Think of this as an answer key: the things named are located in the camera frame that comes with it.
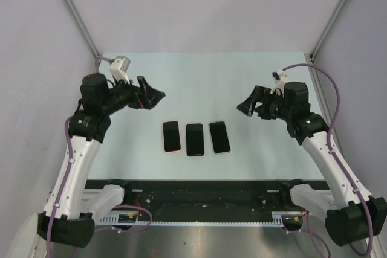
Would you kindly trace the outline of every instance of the wall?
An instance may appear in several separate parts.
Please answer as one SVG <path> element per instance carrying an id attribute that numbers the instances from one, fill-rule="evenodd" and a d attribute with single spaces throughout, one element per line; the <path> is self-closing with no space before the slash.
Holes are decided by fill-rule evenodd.
<path id="1" fill-rule="evenodd" d="M 40 212 L 65 152 L 91 54 L 61 0 L 0 0 L 0 257 Z"/>
<path id="2" fill-rule="evenodd" d="M 310 53 L 338 0 L 74 2 L 104 53 Z"/>
<path id="3" fill-rule="evenodd" d="M 336 129 L 348 163 L 376 197 L 385 198 L 386 48 L 387 0 L 350 0 L 316 60 L 339 85 L 342 104 Z M 332 87 L 322 81 L 333 110 Z"/>

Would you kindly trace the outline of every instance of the white table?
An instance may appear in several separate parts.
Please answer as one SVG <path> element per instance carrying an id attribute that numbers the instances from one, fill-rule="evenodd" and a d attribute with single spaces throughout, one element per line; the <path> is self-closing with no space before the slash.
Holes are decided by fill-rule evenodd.
<path id="1" fill-rule="evenodd" d="M 114 58 L 123 54 L 106 54 Z M 129 77 L 145 76 L 166 93 L 151 111 L 125 108 L 112 117 L 89 179 L 253 180 L 323 179 L 314 161 L 290 138 L 281 120 L 246 117 L 236 110 L 255 85 L 272 87 L 272 71 L 304 63 L 301 52 L 260 53 L 144 53 L 124 54 L 131 59 Z M 110 79 L 108 64 L 101 72 Z M 311 108 L 320 113 L 307 68 L 288 72 L 305 82 Z M 178 120 L 182 151 L 164 153 L 161 125 Z M 215 155 L 208 124 L 225 121 L 231 152 Z M 204 126 L 204 156 L 186 155 L 185 126 Z"/>

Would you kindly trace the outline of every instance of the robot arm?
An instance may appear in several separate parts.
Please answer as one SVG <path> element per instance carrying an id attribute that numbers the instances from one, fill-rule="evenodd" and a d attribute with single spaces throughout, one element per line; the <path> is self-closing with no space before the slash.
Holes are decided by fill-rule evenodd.
<path id="1" fill-rule="evenodd" d="M 152 109 L 165 97 L 165 93 L 150 87 L 142 76 L 137 77 L 140 86 L 134 86 L 126 74 L 129 64 L 126 57 L 112 61 L 109 70 L 115 80 L 113 88 L 108 87 L 103 74 L 90 74 L 82 80 L 82 99 L 68 120 L 70 146 L 53 192 L 38 217 L 37 233 L 44 239 L 50 232 L 51 223 L 52 242 L 85 247 L 93 236 L 97 221 L 123 201 L 131 202 L 130 183 L 112 180 L 81 208 L 91 164 L 111 124 L 109 116 L 125 106 Z"/>
<path id="2" fill-rule="evenodd" d="M 299 179 L 284 183 L 284 202 L 303 207 L 317 216 L 325 223 L 332 240 L 342 246 L 368 237 L 368 223 L 357 195 L 359 192 L 371 214 L 374 235 L 378 235 L 387 216 L 386 201 L 384 198 L 373 198 L 371 192 L 350 169 L 332 139 L 333 151 L 350 178 L 356 182 L 357 189 L 352 187 L 327 146 L 327 124 L 320 115 L 310 112 L 306 84 L 291 82 L 281 69 L 272 75 L 274 88 L 255 86 L 250 96 L 237 106 L 237 110 L 247 116 L 257 112 L 258 116 L 265 120 L 284 120 L 289 135 L 312 157 L 333 196 L 333 199 L 324 196 Z"/>

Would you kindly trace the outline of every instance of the smartphone with pink edge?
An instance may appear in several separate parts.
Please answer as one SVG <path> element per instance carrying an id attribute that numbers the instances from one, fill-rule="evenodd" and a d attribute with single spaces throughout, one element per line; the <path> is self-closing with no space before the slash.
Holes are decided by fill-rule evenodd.
<path id="1" fill-rule="evenodd" d="M 163 123 L 163 147 L 165 153 L 181 151 L 178 121 L 174 120 Z"/>

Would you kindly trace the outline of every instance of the smartphone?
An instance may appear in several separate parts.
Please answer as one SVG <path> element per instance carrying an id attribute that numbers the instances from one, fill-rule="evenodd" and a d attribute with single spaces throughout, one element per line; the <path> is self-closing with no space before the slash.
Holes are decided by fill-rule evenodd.
<path id="1" fill-rule="evenodd" d="M 202 124 L 188 124 L 186 126 L 187 155 L 204 155 L 204 136 Z"/>
<path id="2" fill-rule="evenodd" d="M 179 152 L 181 150 L 178 121 L 163 123 L 164 152 Z"/>
<path id="3" fill-rule="evenodd" d="M 210 134 L 213 152 L 215 154 L 228 153 L 231 151 L 229 137 L 227 136 L 226 124 L 223 121 L 210 123 Z"/>

